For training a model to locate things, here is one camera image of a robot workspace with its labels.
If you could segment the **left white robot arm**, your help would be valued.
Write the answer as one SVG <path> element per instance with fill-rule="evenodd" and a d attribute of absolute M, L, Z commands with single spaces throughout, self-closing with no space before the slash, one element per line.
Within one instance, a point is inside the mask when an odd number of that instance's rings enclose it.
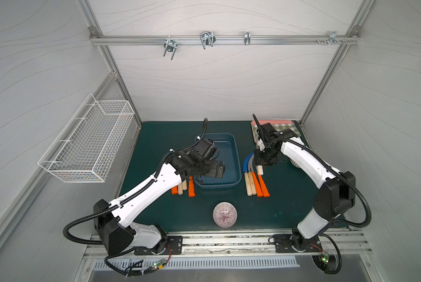
<path fill-rule="evenodd" d="M 224 163 L 214 158 L 217 146 L 205 138 L 208 120 L 203 121 L 202 133 L 192 145 L 171 149 L 160 161 L 155 172 L 126 194 L 107 202 L 96 202 L 89 216 L 68 223 L 63 236 L 74 243 L 103 245 L 110 256 L 121 254 L 129 246 L 146 248 L 155 254 L 164 251 L 167 234 L 157 225 L 135 223 L 135 219 L 157 198 L 198 176 L 222 178 Z M 70 230 L 88 221 L 94 222 L 99 240 L 82 239 Z"/>

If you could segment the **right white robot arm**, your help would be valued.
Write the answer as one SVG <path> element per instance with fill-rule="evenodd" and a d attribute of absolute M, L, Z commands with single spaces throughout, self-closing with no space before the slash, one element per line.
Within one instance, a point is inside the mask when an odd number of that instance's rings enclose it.
<path fill-rule="evenodd" d="M 287 156 L 307 174 L 318 189 L 311 210 L 292 229 L 286 244 L 296 252 L 303 253 L 334 223 L 342 222 L 357 228 L 367 227 L 371 223 L 371 208 L 355 186 L 356 179 L 351 172 L 341 172 L 329 165 L 292 130 L 276 130 L 271 123 L 260 123 L 256 115 L 253 118 L 258 133 L 255 163 L 272 166 L 279 162 L 281 155 Z M 340 217 L 355 206 L 356 198 L 359 198 L 365 211 L 365 219 L 360 223 Z"/>

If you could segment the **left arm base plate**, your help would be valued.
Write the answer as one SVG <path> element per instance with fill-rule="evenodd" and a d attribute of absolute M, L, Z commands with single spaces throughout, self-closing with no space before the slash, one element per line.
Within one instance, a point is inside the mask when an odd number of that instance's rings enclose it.
<path fill-rule="evenodd" d="M 182 236 L 167 236 L 162 239 L 154 248 L 137 247 L 134 255 L 137 256 L 158 256 L 158 255 L 181 255 L 182 254 Z"/>

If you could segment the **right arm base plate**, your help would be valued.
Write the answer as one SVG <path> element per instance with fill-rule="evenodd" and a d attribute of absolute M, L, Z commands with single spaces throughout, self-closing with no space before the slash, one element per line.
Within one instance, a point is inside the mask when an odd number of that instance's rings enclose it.
<path fill-rule="evenodd" d="M 276 253 L 319 253 L 323 250 L 319 238 L 303 239 L 296 234 L 272 235 L 268 239 Z"/>

